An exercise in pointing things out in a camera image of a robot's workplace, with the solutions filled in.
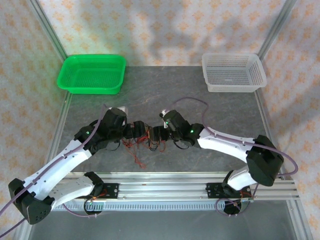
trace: patterned backdrop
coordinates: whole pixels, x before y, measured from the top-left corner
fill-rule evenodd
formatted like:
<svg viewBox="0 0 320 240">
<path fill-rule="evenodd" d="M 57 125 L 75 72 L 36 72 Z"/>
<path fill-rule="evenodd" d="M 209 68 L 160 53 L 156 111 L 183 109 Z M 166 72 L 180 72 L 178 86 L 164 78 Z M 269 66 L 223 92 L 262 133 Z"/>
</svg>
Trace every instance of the patterned backdrop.
<svg viewBox="0 0 320 240">
<path fill-rule="evenodd" d="M 67 54 L 129 66 L 201 65 L 207 52 L 257 53 L 285 0 L 40 0 Z"/>
<path fill-rule="evenodd" d="M 0 15 L 1 209 L 10 200 L 8 183 L 43 166 L 65 93 L 56 84 L 62 62 L 27 1 L 1 3 Z M 11 206 L 0 217 L 0 234 L 20 219 Z"/>
<path fill-rule="evenodd" d="M 298 163 L 293 176 L 314 239 L 320 239 L 320 8 L 300 0 L 268 52 L 264 107 L 279 147 Z M 292 166 L 286 162 L 286 168 Z"/>
</svg>

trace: green plastic tray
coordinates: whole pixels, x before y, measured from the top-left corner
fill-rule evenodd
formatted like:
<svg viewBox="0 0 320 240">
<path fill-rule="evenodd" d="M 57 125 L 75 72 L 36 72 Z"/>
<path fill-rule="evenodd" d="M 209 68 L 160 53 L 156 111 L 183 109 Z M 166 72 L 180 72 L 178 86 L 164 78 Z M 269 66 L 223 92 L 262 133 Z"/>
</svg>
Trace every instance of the green plastic tray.
<svg viewBox="0 0 320 240">
<path fill-rule="evenodd" d="M 64 61 L 57 85 L 72 94 L 117 94 L 125 68 L 126 60 L 120 55 L 72 55 Z"/>
</svg>

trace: white basket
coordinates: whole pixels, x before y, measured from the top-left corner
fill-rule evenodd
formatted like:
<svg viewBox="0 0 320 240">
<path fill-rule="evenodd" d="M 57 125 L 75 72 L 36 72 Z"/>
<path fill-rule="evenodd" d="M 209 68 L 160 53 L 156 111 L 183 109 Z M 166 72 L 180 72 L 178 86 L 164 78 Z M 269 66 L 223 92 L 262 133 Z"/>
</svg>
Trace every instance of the white basket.
<svg viewBox="0 0 320 240">
<path fill-rule="evenodd" d="M 209 92 L 251 93 L 267 85 L 262 63 L 253 53 L 205 53 L 202 69 Z"/>
</svg>

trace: floral wallpaper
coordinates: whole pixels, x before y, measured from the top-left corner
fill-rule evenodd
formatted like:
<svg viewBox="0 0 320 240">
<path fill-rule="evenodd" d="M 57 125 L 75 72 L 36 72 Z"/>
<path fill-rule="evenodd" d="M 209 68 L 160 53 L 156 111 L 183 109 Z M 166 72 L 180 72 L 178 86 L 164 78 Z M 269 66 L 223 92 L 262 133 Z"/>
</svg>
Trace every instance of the floral wallpaper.
<svg viewBox="0 0 320 240">
<path fill-rule="evenodd" d="M 314 239 L 320 239 L 320 8 L 296 2 L 264 64 L 264 107 L 273 138 L 299 165 L 293 175 Z M 289 162 L 287 170 L 292 170 Z"/>
<path fill-rule="evenodd" d="M 8 183 L 43 166 L 65 93 L 56 84 L 62 62 L 27 1 L 1 3 L 0 15 L 2 208 L 10 200 Z M 0 234 L 21 218 L 11 206 L 0 217 Z"/>
<path fill-rule="evenodd" d="M 203 53 L 257 53 L 285 0 L 39 0 L 68 55 L 129 66 L 200 66 Z"/>
</svg>

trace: marble-patterned surface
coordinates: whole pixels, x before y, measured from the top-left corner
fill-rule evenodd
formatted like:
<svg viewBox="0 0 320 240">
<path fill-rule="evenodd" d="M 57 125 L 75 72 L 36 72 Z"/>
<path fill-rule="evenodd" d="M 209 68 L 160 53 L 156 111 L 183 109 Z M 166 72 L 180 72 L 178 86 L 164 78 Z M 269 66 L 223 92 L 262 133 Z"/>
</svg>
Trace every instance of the marble-patterned surface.
<svg viewBox="0 0 320 240">
<path fill-rule="evenodd" d="M 73 95 L 59 151 L 79 129 L 97 119 L 102 104 L 128 107 L 128 122 L 141 120 L 150 126 L 162 124 L 159 113 L 174 100 L 196 97 L 209 103 L 208 126 L 242 137 L 265 134 L 254 93 L 208 92 L 199 66 L 127 67 L 117 95 Z M 201 123 L 205 106 L 193 100 L 177 103 L 176 110 L 189 121 Z M 121 145 L 117 151 L 101 150 L 74 169 L 75 172 L 220 172 L 244 165 L 239 159 L 207 149 L 178 149 L 171 141 L 164 152 L 139 148 L 137 156 L 146 164 L 142 169 Z"/>
</svg>

